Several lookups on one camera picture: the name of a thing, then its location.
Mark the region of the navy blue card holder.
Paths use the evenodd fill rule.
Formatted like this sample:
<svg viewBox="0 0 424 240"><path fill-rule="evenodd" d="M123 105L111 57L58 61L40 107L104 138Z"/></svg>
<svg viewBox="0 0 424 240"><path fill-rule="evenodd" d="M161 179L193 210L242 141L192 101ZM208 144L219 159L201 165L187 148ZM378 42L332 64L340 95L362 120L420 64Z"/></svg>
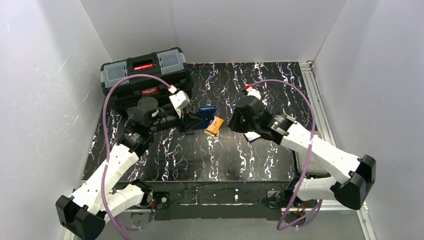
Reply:
<svg viewBox="0 0 424 240"><path fill-rule="evenodd" d="M215 105L204 105L199 106L195 116L202 119L202 122L193 127L193 130L204 130L209 127L209 125L215 119L215 113L217 111L217 107Z"/></svg>

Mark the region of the orange credit card stack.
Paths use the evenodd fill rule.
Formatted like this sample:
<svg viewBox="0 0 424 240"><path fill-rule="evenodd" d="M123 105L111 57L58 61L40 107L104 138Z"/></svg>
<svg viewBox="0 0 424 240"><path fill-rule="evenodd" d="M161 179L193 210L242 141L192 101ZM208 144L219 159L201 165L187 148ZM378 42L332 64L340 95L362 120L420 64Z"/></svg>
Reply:
<svg viewBox="0 0 424 240"><path fill-rule="evenodd" d="M215 116L211 124L204 130L204 133L210 136L216 136L219 130L221 129L223 123L224 120L222 118Z"/></svg>

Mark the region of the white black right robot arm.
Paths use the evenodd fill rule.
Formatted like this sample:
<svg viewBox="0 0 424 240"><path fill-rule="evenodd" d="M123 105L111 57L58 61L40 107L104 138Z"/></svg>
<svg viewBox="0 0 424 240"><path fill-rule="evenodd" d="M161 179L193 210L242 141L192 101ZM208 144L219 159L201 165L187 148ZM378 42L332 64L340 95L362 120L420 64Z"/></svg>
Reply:
<svg viewBox="0 0 424 240"><path fill-rule="evenodd" d="M298 154L307 154L312 145L310 162L323 167L325 178L295 178L277 197L287 204L309 200L335 200L343 206L359 210L376 180L376 160L364 155L347 153L311 133L295 118L285 113L270 113L255 96L248 95L235 104L228 128L237 133L254 132L264 140L272 141Z"/></svg>

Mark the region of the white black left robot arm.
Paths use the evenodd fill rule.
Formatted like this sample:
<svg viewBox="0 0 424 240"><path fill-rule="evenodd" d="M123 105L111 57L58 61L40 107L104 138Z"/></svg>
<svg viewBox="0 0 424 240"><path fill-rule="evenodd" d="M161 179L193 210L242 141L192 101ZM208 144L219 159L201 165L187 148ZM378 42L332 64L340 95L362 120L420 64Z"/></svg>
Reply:
<svg viewBox="0 0 424 240"><path fill-rule="evenodd" d="M142 98L131 110L123 135L111 147L105 161L91 177L70 196L60 196L55 203L60 224L82 240L95 240L108 221L133 206L154 209L152 187L142 180L130 182L124 189L112 189L154 142L154 133L176 128L184 133L206 129L216 107L200 107L196 112L172 104L159 107L153 97Z"/></svg>

